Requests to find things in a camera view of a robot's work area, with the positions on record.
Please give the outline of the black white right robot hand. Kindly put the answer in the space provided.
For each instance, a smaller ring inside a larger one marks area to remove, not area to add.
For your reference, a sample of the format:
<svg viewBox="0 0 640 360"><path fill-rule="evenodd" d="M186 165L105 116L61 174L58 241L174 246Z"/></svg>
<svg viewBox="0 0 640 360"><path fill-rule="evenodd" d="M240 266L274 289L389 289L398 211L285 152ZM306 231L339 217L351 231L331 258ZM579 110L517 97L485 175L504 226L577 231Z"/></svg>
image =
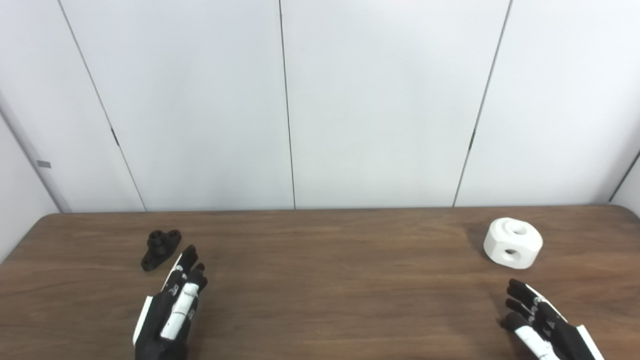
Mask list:
<svg viewBox="0 0 640 360"><path fill-rule="evenodd" d="M583 325L574 326L530 285L511 278L500 326L514 334L538 360L602 360L604 356Z"/></svg>

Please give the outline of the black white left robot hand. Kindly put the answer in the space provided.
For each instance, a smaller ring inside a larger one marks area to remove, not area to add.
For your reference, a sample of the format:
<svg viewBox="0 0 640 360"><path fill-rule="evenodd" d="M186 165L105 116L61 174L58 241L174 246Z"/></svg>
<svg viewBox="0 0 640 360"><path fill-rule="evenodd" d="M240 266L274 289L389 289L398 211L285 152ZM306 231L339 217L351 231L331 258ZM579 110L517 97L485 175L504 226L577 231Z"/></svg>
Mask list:
<svg viewBox="0 0 640 360"><path fill-rule="evenodd" d="M190 244L178 256L162 289L147 296L135 324L132 344L136 360L186 360L188 337L201 292L208 284L205 266Z"/></svg>

